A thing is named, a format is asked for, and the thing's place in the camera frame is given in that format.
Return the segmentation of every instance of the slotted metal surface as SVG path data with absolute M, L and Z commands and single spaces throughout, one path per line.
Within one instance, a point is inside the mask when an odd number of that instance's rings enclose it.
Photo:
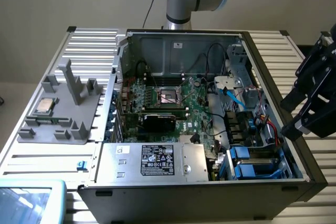
M 106 85 L 111 71 L 114 55 L 117 53 L 116 29 L 77 29 L 66 39 L 69 42 L 62 57 L 70 58 L 75 75 L 81 80 L 97 78 Z M 303 56 L 289 37 L 278 31 L 250 32 L 266 66 L 268 67 L 282 96 L 289 93 L 295 81 L 295 70 L 300 65 Z M 59 81 L 65 81 L 62 73 L 52 66 Z M 96 115 L 101 113 L 104 95 Z M 93 126 L 98 126 L 96 119 Z M 91 139 L 95 129 L 91 130 Z M 336 134 L 327 140 L 319 140 L 314 134 L 305 137 L 329 186 L 309 202 L 296 202 L 281 212 L 273 221 L 229 222 L 232 224 L 331 224 L 336 223 Z M 89 142 L 86 145 L 36 145 L 19 144 L 13 141 L 7 146 L 6 158 L 1 163 L 0 173 L 12 177 L 60 178 L 66 181 L 68 187 L 67 213 L 65 223 L 97 223 L 92 213 L 77 194 L 80 181 L 89 177 L 89 173 L 77 172 L 76 163 L 79 160 L 92 162 L 97 144 Z

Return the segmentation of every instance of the power supply label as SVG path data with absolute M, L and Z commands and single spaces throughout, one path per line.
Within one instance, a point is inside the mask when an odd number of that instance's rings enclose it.
M 172 145 L 143 145 L 141 152 L 143 176 L 174 175 L 174 148 Z

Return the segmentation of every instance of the blue cable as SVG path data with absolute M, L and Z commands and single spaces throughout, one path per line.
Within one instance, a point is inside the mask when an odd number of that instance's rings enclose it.
M 229 96 L 229 97 L 231 97 L 231 99 L 232 100 L 234 100 L 236 103 L 238 103 L 238 104 L 240 104 L 241 106 L 243 106 L 243 108 L 244 108 L 244 110 L 246 110 L 246 107 L 245 107 L 245 105 L 241 102 L 241 101 L 239 101 L 230 91 L 226 91 L 226 94 Z

